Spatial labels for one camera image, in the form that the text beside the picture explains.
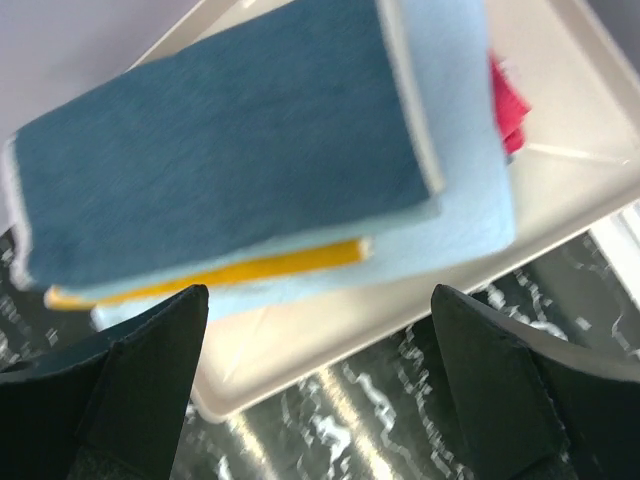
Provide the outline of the black marble pattern mat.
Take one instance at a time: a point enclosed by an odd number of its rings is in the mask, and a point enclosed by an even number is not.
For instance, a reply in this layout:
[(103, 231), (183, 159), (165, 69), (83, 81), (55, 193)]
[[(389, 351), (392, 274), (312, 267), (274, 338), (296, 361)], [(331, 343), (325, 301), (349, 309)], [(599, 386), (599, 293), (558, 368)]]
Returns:
[[(520, 322), (639, 356), (636, 208), (474, 293)], [(421, 320), (247, 411), (185, 414), (175, 479), (468, 479), (433, 328)]]

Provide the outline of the white plastic tray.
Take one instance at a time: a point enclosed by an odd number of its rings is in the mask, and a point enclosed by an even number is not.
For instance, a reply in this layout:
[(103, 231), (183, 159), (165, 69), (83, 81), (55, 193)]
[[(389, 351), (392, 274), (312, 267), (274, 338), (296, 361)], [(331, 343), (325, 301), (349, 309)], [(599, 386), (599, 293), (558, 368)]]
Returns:
[(639, 73), (589, 1), (490, 1), (493, 47), (533, 110), (510, 166), (506, 250), (395, 283), (339, 290), (211, 322), (192, 398), (219, 423), (427, 316), (440, 283), (471, 291), (639, 196)]

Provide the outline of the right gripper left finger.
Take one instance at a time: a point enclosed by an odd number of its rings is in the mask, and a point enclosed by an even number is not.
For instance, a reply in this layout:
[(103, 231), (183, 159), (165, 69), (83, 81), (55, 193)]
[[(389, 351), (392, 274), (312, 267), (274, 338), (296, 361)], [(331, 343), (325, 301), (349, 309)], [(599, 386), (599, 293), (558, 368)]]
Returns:
[(193, 285), (1, 372), (4, 479), (167, 479), (208, 316)]

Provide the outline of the blue beige patterned towel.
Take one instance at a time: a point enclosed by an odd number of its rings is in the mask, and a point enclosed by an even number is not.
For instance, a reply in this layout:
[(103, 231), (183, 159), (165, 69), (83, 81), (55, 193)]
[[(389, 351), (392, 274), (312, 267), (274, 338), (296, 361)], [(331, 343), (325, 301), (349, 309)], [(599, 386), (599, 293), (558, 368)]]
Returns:
[(291, 1), (27, 123), (13, 282), (110, 296), (432, 217), (406, 28), (398, 1)]

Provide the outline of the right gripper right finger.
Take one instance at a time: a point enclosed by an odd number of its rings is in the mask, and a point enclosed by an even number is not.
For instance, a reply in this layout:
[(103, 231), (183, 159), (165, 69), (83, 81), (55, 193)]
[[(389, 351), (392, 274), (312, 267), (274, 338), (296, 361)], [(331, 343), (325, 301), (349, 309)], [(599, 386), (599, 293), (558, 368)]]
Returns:
[(446, 285), (436, 340), (478, 479), (636, 479), (639, 364), (535, 329)]

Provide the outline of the pink folded towel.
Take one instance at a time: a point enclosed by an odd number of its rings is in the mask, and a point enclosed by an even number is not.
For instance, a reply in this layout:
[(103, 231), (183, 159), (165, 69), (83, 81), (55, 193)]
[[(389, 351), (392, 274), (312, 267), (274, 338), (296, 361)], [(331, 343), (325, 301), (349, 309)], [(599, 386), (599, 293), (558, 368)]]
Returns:
[(525, 145), (524, 121), (531, 107), (511, 82), (501, 59), (494, 52), (490, 53), (489, 59), (494, 120), (504, 150), (511, 156)]

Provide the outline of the light blue folded towel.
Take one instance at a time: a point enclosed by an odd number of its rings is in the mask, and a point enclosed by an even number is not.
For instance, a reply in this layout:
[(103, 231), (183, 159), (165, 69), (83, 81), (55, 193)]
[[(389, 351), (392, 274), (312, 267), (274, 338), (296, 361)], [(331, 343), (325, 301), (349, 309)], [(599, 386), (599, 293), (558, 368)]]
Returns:
[(515, 238), (481, 1), (405, 1), (403, 23), (446, 187), (440, 214), (374, 236), (365, 262), (209, 292), (208, 319), (364, 287), (495, 253)]

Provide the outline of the yellow bear towel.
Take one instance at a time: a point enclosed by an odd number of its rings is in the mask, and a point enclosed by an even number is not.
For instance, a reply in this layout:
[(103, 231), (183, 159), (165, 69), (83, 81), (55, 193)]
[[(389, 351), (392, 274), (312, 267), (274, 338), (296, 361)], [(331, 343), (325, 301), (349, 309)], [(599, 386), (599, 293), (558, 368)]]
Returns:
[(51, 287), (44, 295), (44, 304), (53, 310), (89, 310), (96, 306), (111, 306), (128, 301), (141, 301), (174, 294), (192, 284), (222, 288), (271, 280), (276, 277), (334, 269), (361, 263), (371, 255), (372, 240), (370, 238), (353, 239), (284, 255), (239, 262), (223, 268), (110, 295), (100, 300), (72, 295), (63, 292), (58, 287)]

